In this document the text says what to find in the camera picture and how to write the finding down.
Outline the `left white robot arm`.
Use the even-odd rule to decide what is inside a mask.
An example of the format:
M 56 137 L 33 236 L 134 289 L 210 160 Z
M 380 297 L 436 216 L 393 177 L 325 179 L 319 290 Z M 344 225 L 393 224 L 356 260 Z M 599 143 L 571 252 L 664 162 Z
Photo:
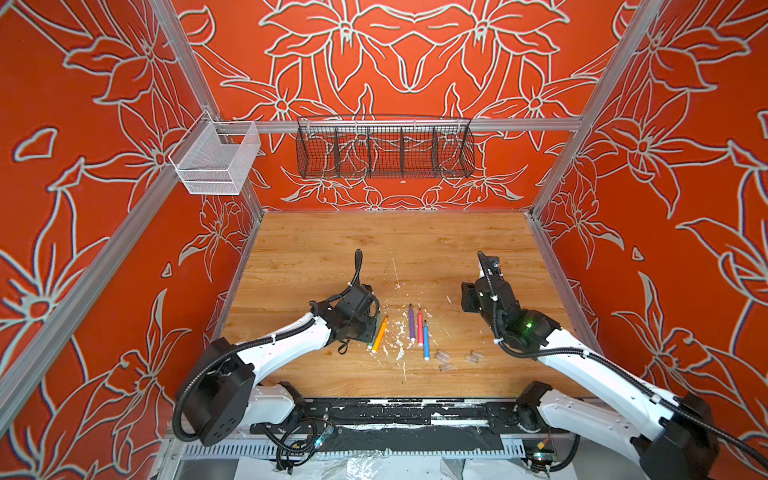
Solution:
M 294 360 L 335 342 L 369 343 L 378 307 L 373 288 L 350 284 L 288 326 L 256 340 L 232 344 L 219 338 L 206 347 L 178 389 L 171 428 L 183 442 L 221 442 L 239 427 L 277 425 L 289 418 L 299 396 L 288 386 L 261 382 Z

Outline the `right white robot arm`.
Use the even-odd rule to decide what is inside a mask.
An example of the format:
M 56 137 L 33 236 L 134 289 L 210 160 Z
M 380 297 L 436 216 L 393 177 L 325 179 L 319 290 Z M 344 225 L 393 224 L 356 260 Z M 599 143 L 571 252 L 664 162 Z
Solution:
M 461 285 L 462 309 L 478 313 L 507 355 L 539 361 L 602 401 L 597 407 L 531 383 L 519 396 L 520 426 L 568 430 L 624 456 L 649 479 L 707 479 L 720 447 L 709 404 L 679 396 L 628 372 L 579 341 L 557 321 L 524 309 L 499 260 L 479 252 L 480 276 Z

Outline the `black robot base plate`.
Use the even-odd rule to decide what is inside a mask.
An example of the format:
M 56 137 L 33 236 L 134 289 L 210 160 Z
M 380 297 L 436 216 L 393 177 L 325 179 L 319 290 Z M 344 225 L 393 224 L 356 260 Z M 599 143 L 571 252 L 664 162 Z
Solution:
M 310 398 L 304 414 L 322 431 L 334 427 L 324 445 L 337 448 L 395 450 L 499 446 L 502 438 L 520 439 L 525 452 L 539 443 L 546 452 L 566 453 L 572 435 L 544 427 L 527 432 L 516 423 L 512 399 L 470 398 Z

